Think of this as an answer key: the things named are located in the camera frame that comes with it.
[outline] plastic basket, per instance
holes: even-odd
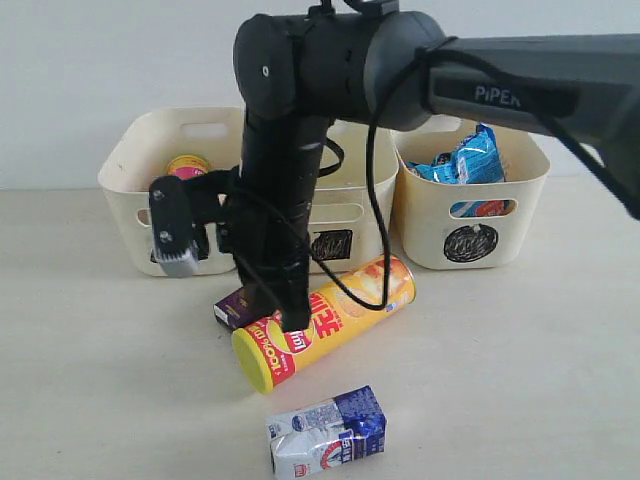
[[[524,242],[550,163],[530,135],[492,127],[502,154],[506,183],[448,185],[424,180],[405,162],[427,163],[452,151],[475,129],[463,121],[449,132],[416,131],[394,136],[400,174],[394,219],[411,260],[432,269],[486,268],[514,260]],[[458,202],[509,200],[505,215],[455,218]]]
[[[170,160],[181,154],[206,158],[213,168],[240,162],[244,111],[240,108],[171,108],[143,115],[133,122],[98,175],[109,207],[140,271],[164,276],[153,261],[147,189],[164,175]],[[342,168],[318,180],[309,232],[316,253],[335,271],[349,271],[381,253],[380,238],[365,188],[366,127],[338,122],[329,131],[345,151]],[[376,142],[375,191],[387,225],[391,216],[398,165],[388,131]],[[322,165],[336,159],[325,149]],[[211,253],[199,264],[198,275],[234,268],[230,255],[217,250],[215,225],[207,226]],[[312,264],[312,273],[320,269]]]

